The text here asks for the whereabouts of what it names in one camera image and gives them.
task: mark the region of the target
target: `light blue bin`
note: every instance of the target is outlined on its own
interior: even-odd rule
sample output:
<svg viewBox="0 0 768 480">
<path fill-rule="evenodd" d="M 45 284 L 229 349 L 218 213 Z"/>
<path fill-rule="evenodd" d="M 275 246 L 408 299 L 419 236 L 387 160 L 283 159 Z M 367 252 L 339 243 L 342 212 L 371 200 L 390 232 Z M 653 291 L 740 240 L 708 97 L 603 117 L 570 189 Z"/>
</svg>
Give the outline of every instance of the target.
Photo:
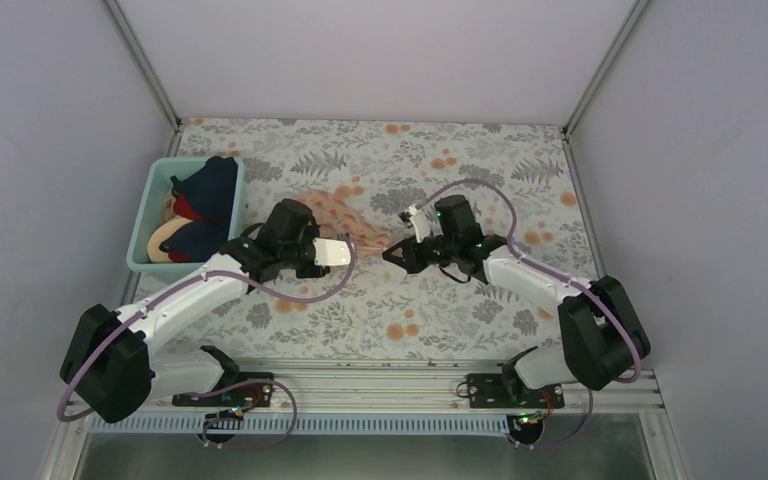
<svg viewBox="0 0 768 480">
<path fill-rule="evenodd" d="M 128 245 L 128 268 L 138 273 L 148 273 L 164 282 L 174 282 L 197 269 L 201 263 L 151 263 L 146 247 L 151 234 L 160 227 L 163 215 L 163 201 L 172 189 L 171 177 L 177 176 L 183 180 L 199 171 L 208 157 L 166 157 L 152 164 L 148 172 L 148 181 L 134 231 L 131 233 L 131 244 Z M 243 231 L 246 211 L 245 165 L 239 159 L 237 162 L 237 189 L 234 195 L 234 209 L 231 211 L 231 228 L 228 239 L 237 238 Z"/>
</svg>

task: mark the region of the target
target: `white panel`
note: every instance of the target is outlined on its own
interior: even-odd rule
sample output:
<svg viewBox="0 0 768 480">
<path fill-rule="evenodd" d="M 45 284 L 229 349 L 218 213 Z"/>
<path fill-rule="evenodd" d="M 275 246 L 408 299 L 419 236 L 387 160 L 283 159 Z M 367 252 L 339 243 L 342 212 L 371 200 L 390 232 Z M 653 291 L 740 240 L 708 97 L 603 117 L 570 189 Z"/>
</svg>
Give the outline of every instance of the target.
<svg viewBox="0 0 768 480">
<path fill-rule="evenodd" d="M 33 478 L 78 316 L 115 303 L 167 126 L 100 2 L 0 0 L 0 478 Z"/>
<path fill-rule="evenodd" d="M 574 135 L 692 478 L 768 478 L 768 1 L 656 1 Z"/>
<path fill-rule="evenodd" d="M 181 116 L 561 125 L 634 0 L 121 0 Z"/>
</svg>

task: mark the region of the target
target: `floral tablecloth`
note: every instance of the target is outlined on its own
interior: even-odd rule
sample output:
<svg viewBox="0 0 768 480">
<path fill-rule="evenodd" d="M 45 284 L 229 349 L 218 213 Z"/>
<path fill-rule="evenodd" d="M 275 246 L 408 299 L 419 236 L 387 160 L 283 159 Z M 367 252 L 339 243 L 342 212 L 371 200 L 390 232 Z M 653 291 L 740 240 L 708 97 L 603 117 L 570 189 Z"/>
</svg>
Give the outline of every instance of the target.
<svg viewBox="0 0 768 480">
<path fill-rule="evenodd" d="M 327 190 L 366 221 L 410 234 L 396 214 L 464 177 L 497 185 L 516 205 L 520 247 L 562 270 L 595 267 L 557 127 L 331 120 L 186 121 L 178 155 L 232 155 L 246 165 L 247 222 L 265 220 L 282 198 Z M 504 234 L 508 210 L 480 187 L 452 190 L 473 205 L 485 232 Z M 275 288 L 298 296 L 339 281 L 299 280 Z M 144 275 L 137 298 L 164 286 Z M 363 259 L 347 288 L 313 305 L 259 291 L 220 306 L 167 345 L 213 344 L 233 357 L 327 359 L 506 359 L 559 341 L 554 312 L 473 280 L 459 285 L 436 268 L 408 276 L 380 257 Z"/>
</svg>

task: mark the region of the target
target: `purple cable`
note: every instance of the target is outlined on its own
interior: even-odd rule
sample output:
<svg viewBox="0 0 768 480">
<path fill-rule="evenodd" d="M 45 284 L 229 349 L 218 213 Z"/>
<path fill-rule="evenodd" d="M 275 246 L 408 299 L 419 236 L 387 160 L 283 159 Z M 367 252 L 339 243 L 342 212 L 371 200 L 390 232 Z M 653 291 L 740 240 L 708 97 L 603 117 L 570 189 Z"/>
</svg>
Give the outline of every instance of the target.
<svg viewBox="0 0 768 480">
<path fill-rule="evenodd" d="M 557 447 L 563 447 L 564 445 L 567 445 L 568 443 L 571 443 L 573 440 L 581 436 L 581 433 L 584 432 L 584 429 L 587 428 L 588 425 L 590 425 L 590 422 L 593 421 L 593 390 L 588 389 L 587 390 L 587 413 L 584 414 L 584 420 L 581 421 L 581 424 L 579 424 L 578 428 L 575 429 L 574 432 L 567 438 L 564 438 L 563 440 L 558 440 L 554 443 L 547 443 L 545 445 L 528 445 L 529 450 L 548 450 L 550 448 L 557 448 Z M 510 434 L 507 435 L 508 441 L 514 444 L 514 448 L 518 449 L 520 446 L 520 443 L 514 439 Z"/>
<path fill-rule="evenodd" d="M 274 447 L 280 443 L 283 443 L 285 440 L 290 438 L 290 434 L 293 433 L 293 429 L 296 428 L 296 420 L 299 417 L 299 407 L 298 407 L 298 404 L 296 404 L 296 397 L 293 396 L 293 393 L 290 391 L 289 388 L 285 387 L 283 384 L 276 382 L 274 380 L 258 378 L 254 380 L 246 380 L 244 382 L 235 383 L 231 386 L 216 390 L 215 392 L 185 393 L 184 395 L 189 395 L 195 398 L 207 398 L 207 397 L 213 397 L 215 395 L 222 395 L 223 393 L 230 392 L 231 390 L 236 390 L 238 388 L 248 387 L 251 385 L 263 385 L 263 384 L 272 385 L 280 388 L 281 390 L 284 390 L 284 393 L 286 393 L 287 397 L 290 398 L 290 404 L 293 406 L 293 419 L 290 420 L 290 427 L 274 442 L 262 443 L 258 445 L 228 445 L 226 447 L 234 450 L 259 450 L 263 448 Z M 204 442 L 205 447 L 208 445 L 213 445 L 216 448 L 219 448 L 219 449 L 222 448 L 221 443 L 212 442 L 207 439 L 207 431 L 210 429 L 210 427 L 216 425 L 217 423 L 228 422 L 228 421 L 233 422 L 233 421 L 239 421 L 239 420 L 235 420 L 232 418 L 214 418 L 204 424 L 204 427 L 202 428 L 202 431 L 201 431 L 201 440 Z"/>
<path fill-rule="evenodd" d="M 355 253 L 354 245 L 352 244 L 352 242 L 348 240 L 348 238 L 346 239 L 346 244 L 349 246 L 349 268 L 348 270 L 346 270 L 346 274 L 343 276 L 343 279 L 340 280 L 340 283 L 338 283 L 334 288 L 316 297 L 311 297 L 311 298 L 292 297 L 290 295 L 277 292 L 261 283 L 258 283 L 246 277 L 245 275 L 242 275 L 237 272 L 231 272 L 229 270 L 215 270 L 212 272 L 208 272 L 207 277 L 208 278 L 212 278 L 212 277 L 234 278 L 242 281 L 243 283 L 251 285 L 257 289 L 263 290 L 264 292 L 270 295 L 273 295 L 275 297 L 281 298 L 283 300 L 288 300 L 291 302 L 296 302 L 296 303 L 319 302 L 336 295 L 337 292 L 339 292 L 340 290 L 343 289 L 343 287 L 346 286 L 346 284 L 349 282 L 349 279 L 352 277 L 352 272 L 354 272 L 355 264 L 357 263 L 357 254 Z M 82 412 L 76 413 L 75 415 L 66 415 L 66 406 L 69 404 L 69 398 L 72 396 L 73 393 L 75 393 L 75 388 L 84 378 L 84 375 L 87 374 L 90 367 L 92 367 L 93 363 L 95 363 L 95 361 L 98 360 L 98 357 L 101 356 L 102 352 L 104 352 L 104 350 L 107 349 L 107 347 L 109 347 L 111 343 L 113 343 L 116 337 L 118 337 L 119 335 L 122 334 L 122 332 L 128 329 L 128 327 L 133 325 L 137 320 L 146 318 L 146 316 L 148 316 L 148 312 L 157 308 L 157 306 L 160 305 L 167 298 L 189 287 L 190 285 L 193 285 L 195 283 L 202 282 L 202 281 L 205 281 L 205 280 L 201 276 L 191 277 L 161 292 L 154 299 L 148 302 L 141 311 L 138 311 L 133 315 L 131 315 L 127 320 L 122 322 L 122 325 L 119 325 L 118 327 L 116 327 L 116 329 L 113 330 L 113 332 L 111 332 L 110 335 L 108 335 L 104 340 L 102 340 L 101 343 L 99 343 L 98 346 L 95 347 L 95 350 L 93 350 L 92 353 L 87 357 L 86 361 L 84 361 L 84 363 L 81 365 L 81 368 L 79 368 L 78 371 L 75 372 L 75 375 L 72 377 L 72 380 L 69 382 L 69 384 L 66 385 L 66 391 L 63 392 L 63 396 L 60 397 L 60 401 L 57 403 L 57 419 L 60 420 L 61 422 L 74 422 L 75 420 L 79 420 L 91 414 L 93 412 L 93 409 L 88 408 Z M 280 384 L 276 384 L 276 386 L 287 391 L 287 389 Z"/>
<path fill-rule="evenodd" d="M 605 315 L 605 318 L 607 318 L 608 321 L 611 322 L 611 325 L 613 325 L 614 328 L 617 330 L 617 333 L 620 334 L 620 337 L 623 339 L 623 342 L 625 342 L 626 347 L 628 347 L 629 351 L 631 351 L 631 358 L 634 361 L 634 373 L 631 375 L 631 377 L 617 378 L 616 381 L 621 383 L 636 382 L 637 379 L 640 377 L 640 370 L 642 368 L 641 361 L 640 361 L 640 353 L 637 351 L 637 347 L 634 345 L 634 342 L 632 342 L 631 337 L 628 335 L 628 332 L 625 331 L 625 328 L 623 328 L 622 324 L 614 315 L 614 313 L 611 312 L 611 309 L 609 309 L 604 303 L 602 303 L 602 300 L 600 300 L 599 297 L 593 292 L 591 292 L 590 289 L 588 289 L 586 286 L 572 280 L 572 277 L 566 273 L 563 273 L 554 268 L 544 266 L 532 261 L 524 253 L 517 250 L 516 246 L 514 245 L 514 231 L 516 230 L 516 226 L 517 226 L 516 209 L 514 208 L 514 204 L 511 202 L 511 200 L 501 190 L 499 190 L 498 187 L 496 187 L 490 182 L 485 182 L 484 180 L 464 178 L 462 180 L 457 180 L 455 182 L 452 182 L 444 186 L 440 190 L 437 190 L 436 192 L 432 193 L 430 197 L 417 203 L 416 204 L 417 210 L 431 203 L 432 200 L 440 196 L 440 194 L 445 192 L 446 190 L 449 190 L 450 188 L 454 188 L 458 185 L 463 185 L 465 183 L 481 185 L 493 190 L 494 192 L 496 192 L 497 195 L 499 195 L 502 198 L 502 200 L 505 202 L 505 205 L 508 206 L 508 210 L 511 211 L 511 229 L 508 231 L 507 241 L 508 241 L 508 250 L 511 252 L 511 255 L 513 255 L 520 263 L 526 266 L 529 266 L 539 272 L 542 272 L 548 275 L 549 277 L 552 277 L 555 280 L 558 280 L 559 282 L 568 283 L 572 285 L 576 289 L 580 290 L 581 293 L 583 293 L 585 296 L 587 296 L 587 298 L 590 299 L 590 301 L 593 302 L 593 304 L 596 305 L 596 307 L 602 311 L 602 313 Z"/>
</svg>

